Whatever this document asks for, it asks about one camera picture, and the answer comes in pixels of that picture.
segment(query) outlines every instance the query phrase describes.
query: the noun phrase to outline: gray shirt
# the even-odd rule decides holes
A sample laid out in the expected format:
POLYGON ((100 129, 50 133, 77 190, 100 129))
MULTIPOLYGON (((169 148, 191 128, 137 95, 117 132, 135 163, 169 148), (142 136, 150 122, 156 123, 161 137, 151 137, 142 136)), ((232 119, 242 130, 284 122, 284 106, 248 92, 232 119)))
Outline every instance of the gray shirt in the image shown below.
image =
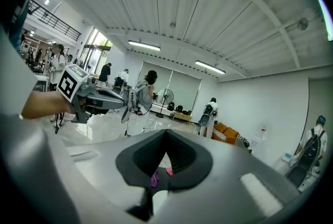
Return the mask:
MULTIPOLYGON (((143 84, 148 84, 146 80, 138 81, 136 87, 139 88, 143 84)), ((152 104, 152 99, 149 96, 149 87, 146 86, 137 92, 137 99, 139 103, 148 111, 152 104)))

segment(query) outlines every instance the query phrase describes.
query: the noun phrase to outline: electric fan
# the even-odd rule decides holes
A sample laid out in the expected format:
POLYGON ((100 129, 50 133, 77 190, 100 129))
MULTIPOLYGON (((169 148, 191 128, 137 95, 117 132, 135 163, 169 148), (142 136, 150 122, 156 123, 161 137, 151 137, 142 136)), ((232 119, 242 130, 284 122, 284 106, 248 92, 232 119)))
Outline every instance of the electric fan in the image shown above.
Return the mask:
POLYGON ((161 112, 157 113, 156 116, 159 118, 163 118, 164 115, 162 114, 162 109, 164 104, 170 104, 173 101, 173 92, 169 89, 163 89, 161 91, 159 91, 158 93, 158 102, 160 102, 162 104, 161 107, 161 112))

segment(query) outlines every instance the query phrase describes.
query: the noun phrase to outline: table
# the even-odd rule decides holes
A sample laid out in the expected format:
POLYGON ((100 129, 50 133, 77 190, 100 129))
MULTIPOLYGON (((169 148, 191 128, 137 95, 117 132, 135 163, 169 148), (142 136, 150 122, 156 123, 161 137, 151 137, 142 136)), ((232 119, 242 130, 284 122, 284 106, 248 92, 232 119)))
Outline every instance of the table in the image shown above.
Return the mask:
POLYGON ((49 80, 49 77, 40 76, 40 75, 36 75, 36 77, 37 77, 36 85, 42 85, 43 86, 43 92, 46 92, 47 91, 47 82, 49 80))
POLYGON ((177 111, 174 111, 174 115, 173 115, 173 118, 178 118, 178 119, 183 119, 183 120, 186 120, 188 123, 191 122, 192 120, 192 116, 189 116, 189 115, 185 115, 183 113, 180 113, 180 112, 177 112, 177 111))

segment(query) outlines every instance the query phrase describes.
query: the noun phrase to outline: black metal railing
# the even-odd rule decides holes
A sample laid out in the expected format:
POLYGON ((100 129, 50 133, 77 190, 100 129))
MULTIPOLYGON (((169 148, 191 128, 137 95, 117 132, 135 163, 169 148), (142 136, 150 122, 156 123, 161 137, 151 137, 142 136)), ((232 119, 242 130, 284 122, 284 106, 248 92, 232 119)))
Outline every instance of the black metal railing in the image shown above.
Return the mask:
POLYGON ((57 18, 55 15, 53 15, 50 11, 42 7, 39 3, 36 3, 34 0, 29 1, 29 11, 28 13, 40 20, 41 22, 51 26, 52 28, 60 31, 64 35, 74 39, 78 40, 80 33, 57 18))

